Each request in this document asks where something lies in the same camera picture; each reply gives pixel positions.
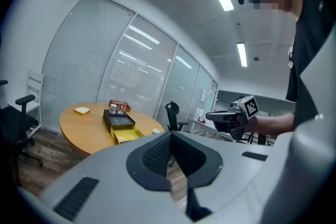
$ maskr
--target desk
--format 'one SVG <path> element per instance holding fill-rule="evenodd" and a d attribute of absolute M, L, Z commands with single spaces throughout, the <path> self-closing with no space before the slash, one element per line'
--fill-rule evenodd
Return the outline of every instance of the desk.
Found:
<path fill-rule="evenodd" d="M 90 112 L 80 115 L 73 110 L 81 106 L 89 108 Z M 103 120 L 104 109 L 109 109 L 109 105 L 81 103 L 71 105 L 63 110 L 59 121 L 62 133 L 70 144 L 79 151 L 90 155 L 103 148 L 115 146 Z M 164 132 L 161 124 L 151 117 L 135 110 L 126 113 L 135 121 L 136 128 L 145 136 L 151 135 L 153 129 Z"/>
<path fill-rule="evenodd" d="M 234 140 L 230 134 L 217 131 L 216 127 L 214 125 L 214 122 L 213 121 L 209 121 L 209 120 L 206 120 L 205 124 L 203 124 L 203 123 L 201 123 L 201 122 L 199 122 L 197 120 L 193 120 L 193 123 L 191 125 L 191 129 L 190 129 L 191 133 L 193 133 L 193 131 L 194 131 L 195 124 L 198 124 L 199 126 L 205 128 L 205 129 L 207 129 L 207 130 L 209 130 L 209 131 L 211 131 L 213 133 L 221 135 L 221 136 L 225 137 L 226 139 L 230 139 L 231 141 Z"/>

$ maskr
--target box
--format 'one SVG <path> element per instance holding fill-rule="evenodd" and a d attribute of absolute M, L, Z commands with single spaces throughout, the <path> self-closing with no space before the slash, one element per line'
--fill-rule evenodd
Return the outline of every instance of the box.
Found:
<path fill-rule="evenodd" d="M 110 114 L 109 110 L 104 110 L 103 119 L 107 130 L 112 135 L 116 144 L 132 141 L 144 136 L 135 127 L 135 121 L 126 113 Z"/>

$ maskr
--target chair armrest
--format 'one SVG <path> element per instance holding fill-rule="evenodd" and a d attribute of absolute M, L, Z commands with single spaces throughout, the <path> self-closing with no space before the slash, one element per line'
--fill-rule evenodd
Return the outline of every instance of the chair armrest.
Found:
<path fill-rule="evenodd" d="M 24 105 L 24 104 L 27 104 L 34 99 L 35 99 L 35 96 L 33 94 L 30 94 L 30 95 L 27 95 L 27 96 L 22 97 L 20 99 L 17 99 L 15 101 L 15 103 L 18 104 L 18 105 Z"/>
<path fill-rule="evenodd" d="M 178 127 L 178 130 L 179 130 L 179 131 L 182 130 L 182 127 L 183 127 L 184 125 L 189 125 L 189 123 L 186 123 L 186 122 L 178 122 L 177 124 L 180 125 L 180 127 Z"/>
<path fill-rule="evenodd" d="M 8 84 L 7 80 L 0 80 L 0 86 L 5 85 L 5 84 Z"/>

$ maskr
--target yellow box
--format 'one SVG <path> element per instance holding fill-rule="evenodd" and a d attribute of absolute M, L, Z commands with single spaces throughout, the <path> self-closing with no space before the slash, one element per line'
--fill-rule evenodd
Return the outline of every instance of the yellow box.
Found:
<path fill-rule="evenodd" d="M 144 136 L 134 125 L 113 126 L 110 129 L 110 133 L 116 144 L 132 141 Z"/>

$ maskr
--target paper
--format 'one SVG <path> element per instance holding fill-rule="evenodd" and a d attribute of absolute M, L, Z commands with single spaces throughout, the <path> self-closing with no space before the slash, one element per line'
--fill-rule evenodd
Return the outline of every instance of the paper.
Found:
<path fill-rule="evenodd" d="M 201 118 L 203 116 L 203 113 L 204 113 L 204 109 L 200 109 L 200 108 L 197 108 L 196 109 L 196 113 L 195 113 L 195 117 L 194 117 L 194 120 L 198 120 L 198 118 Z"/>
<path fill-rule="evenodd" d="M 202 95 L 201 95 L 201 99 L 200 99 L 200 102 L 204 102 L 204 101 L 205 101 L 205 98 L 206 98 L 206 90 L 203 89 L 203 91 L 202 91 Z"/>

